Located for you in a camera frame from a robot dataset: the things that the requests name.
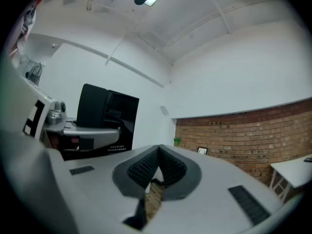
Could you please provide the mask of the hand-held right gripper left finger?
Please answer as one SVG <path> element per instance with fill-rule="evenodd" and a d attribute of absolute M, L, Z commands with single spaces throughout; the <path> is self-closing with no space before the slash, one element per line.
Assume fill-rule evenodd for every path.
<path fill-rule="evenodd" d="M 58 234 L 160 234 L 147 222 L 145 186 L 127 174 L 157 146 L 146 146 L 110 156 L 64 161 L 47 151 L 53 186 L 47 220 Z"/>

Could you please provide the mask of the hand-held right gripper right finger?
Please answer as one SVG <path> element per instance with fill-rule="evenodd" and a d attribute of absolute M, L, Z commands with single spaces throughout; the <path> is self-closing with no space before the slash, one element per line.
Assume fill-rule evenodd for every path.
<path fill-rule="evenodd" d="M 266 185 L 235 165 L 182 148 L 170 148 L 199 165 L 201 181 L 186 198 L 163 201 L 146 226 L 147 234 L 241 234 L 247 231 L 253 225 L 228 190 L 239 185 L 271 215 L 283 206 Z"/>

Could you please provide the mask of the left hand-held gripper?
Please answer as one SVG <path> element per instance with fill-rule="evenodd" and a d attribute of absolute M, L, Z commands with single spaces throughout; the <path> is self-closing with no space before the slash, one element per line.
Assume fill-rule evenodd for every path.
<path fill-rule="evenodd" d="M 79 150 L 80 138 L 119 139 L 119 130 L 104 128 L 85 128 L 75 125 L 66 126 L 69 119 L 62 110 L 64 102 L 56 101 L 42 91 L 35 83 L 23 78 L 26 88 L 30 90 L 27 101 L 32 102 L 30 112 L 23 125 L 22 132 L 39 141 L 48 148 Z"/>

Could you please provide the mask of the white side table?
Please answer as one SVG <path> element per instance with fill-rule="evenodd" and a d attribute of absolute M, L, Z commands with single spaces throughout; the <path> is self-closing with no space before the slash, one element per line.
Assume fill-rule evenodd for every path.
<path fill-rule="evenodd" d="M 277 196 L 281 201 L 285 201 L 291 188 L 304 186 L 312 180 L 312 163 L 304 161 L 308 157 L 312 157 L 312 154 L 271 164 L 273 175 L 269 188 L 274 192 L 280 188 Z"/>

